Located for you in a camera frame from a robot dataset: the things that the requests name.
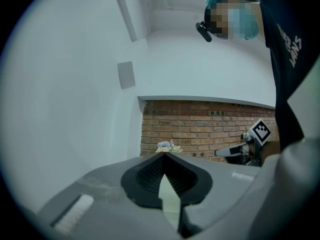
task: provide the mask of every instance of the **neck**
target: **neck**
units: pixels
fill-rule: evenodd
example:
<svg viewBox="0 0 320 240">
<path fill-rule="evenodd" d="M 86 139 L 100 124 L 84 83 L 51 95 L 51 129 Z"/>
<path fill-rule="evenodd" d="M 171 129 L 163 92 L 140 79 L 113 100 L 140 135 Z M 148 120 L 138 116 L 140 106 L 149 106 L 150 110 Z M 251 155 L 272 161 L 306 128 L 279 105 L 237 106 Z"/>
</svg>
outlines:
<svg viewBox="0 0 320 240">
<path fill-rule="evenodd" d="M 262 13 L 261 13 L 261 8 L 260 8 L 260 3 L 259 2 L 252 2 L 251 8 L 256 15 L 256 20 L 258 22 L 258 27 L 259 27 L 259 34 L 264 39 L 265 38 L 265 31 L 264 31 L 264 24 L 262 21 Z"/>
</svg>

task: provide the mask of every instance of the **person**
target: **person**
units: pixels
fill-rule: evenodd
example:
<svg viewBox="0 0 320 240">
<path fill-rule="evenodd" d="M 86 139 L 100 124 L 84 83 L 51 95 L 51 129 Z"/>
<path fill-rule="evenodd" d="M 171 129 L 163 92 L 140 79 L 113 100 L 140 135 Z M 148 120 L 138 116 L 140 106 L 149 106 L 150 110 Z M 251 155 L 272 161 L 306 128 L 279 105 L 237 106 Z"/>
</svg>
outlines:
<svg viewBox="0 0 320 240">
<path fill-rule="evenodd" d="M 279 140 L 262 148 L 262 162 L 301 140 L 302 129 L 288 98 L 304 80 L 319 55 L 319 38 L 308 27 L 302 5 L 311 0 L 206 0 L 206 31 L 223 39 L 259 37 L 270 49 L 276 89 L 275 120 Z"/>
</svg>

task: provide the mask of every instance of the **face mask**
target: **face mask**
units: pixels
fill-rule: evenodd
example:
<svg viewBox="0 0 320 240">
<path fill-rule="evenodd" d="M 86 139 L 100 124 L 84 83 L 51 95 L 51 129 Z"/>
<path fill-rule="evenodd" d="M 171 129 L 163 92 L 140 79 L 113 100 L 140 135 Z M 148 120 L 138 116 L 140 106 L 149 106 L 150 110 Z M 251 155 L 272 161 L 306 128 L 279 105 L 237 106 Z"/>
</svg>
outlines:
<svg viewBox="0 0 320 240">
<path fill-rule="evenodd" d="M 239 8 L 228 9 L 228 33 L 233 34 L 233 39 L 252 40 L 257 37 L 257 17 L 248 3 L 240 3 Z"/>
</svg>

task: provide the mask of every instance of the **blue face mask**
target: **blue face mask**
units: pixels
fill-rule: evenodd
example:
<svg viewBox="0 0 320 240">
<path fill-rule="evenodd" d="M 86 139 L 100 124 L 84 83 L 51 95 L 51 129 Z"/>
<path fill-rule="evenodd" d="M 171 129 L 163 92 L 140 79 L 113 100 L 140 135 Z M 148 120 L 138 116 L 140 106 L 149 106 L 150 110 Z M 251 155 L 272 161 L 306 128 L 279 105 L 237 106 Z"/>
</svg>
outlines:
<svg viewBox="0 0 320 240">
<path fill-rule="evenodd" d="M 228 32 L 234 39 L 252 40 L 259 34 L 257 17 L 252 13 L 251 5 L 240 3 L 239 8 L 228 9 Z"/>
</svg>

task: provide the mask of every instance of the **black t-shirt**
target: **black t-shirt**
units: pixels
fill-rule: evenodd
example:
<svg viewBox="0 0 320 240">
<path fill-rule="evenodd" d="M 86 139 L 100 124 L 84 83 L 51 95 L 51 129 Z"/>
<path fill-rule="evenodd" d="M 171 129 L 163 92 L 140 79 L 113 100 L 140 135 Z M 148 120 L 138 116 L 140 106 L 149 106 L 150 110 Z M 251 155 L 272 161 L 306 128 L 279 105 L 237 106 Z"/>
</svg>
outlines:
<svg viewBox="0 0 320 240">
<path fill-rule="evenodd" d="M 275 120 L 281 150 L 304 137 L 287 101 L 319 55 L 318 35 L 310 28 L 302 5 L 299 0 L 260 0 L 265 44 L 270 49 L 275 81 Z"/>
</svg>

